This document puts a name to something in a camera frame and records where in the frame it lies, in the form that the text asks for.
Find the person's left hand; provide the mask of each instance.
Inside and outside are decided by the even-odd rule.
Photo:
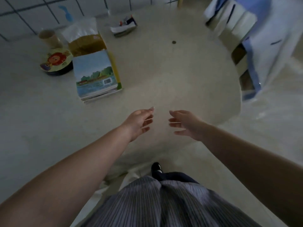
[[[126,127],[131,136],[131,142],[134,141],[141,134],[149,131],[150,127],[147,125],[153,122],[152,118],[154,107],[150,109],[137,110],[131,113],[127,119],[121,124]]]

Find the person's right arm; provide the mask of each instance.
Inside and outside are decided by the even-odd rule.
[[[268,209],[289,226],[303,224],[303,168],[279,155],[199,120],[189,111],[170,111],[169,125],[185,130],[218,158]]]

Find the black shoe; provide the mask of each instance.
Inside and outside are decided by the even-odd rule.
[[[158,163],[158,162],[155,162],[155,163],[152,164],[151,171],[152,172],[154,172],[154,171],[160,171],[161,173],[163,173],[162,172],[162,168],[160,166],[160,163]]]

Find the person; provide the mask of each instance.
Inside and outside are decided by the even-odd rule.
[[[147,132],[154,108],[133,112],[119,127],[50,167],[0,205],[1,226],[70,226],[129,142]],[[301,166],[201,121],[189,111],[169,112],[265,206],[289,226],[303,223]],[[82,226],[259,226],[237,207],[183,173],[158,163],[107,198]]]

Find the book cover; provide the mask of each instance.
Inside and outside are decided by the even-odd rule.
[[[80,98],[102,94],[118,87],[106,50],[74,57],[73,65]]]

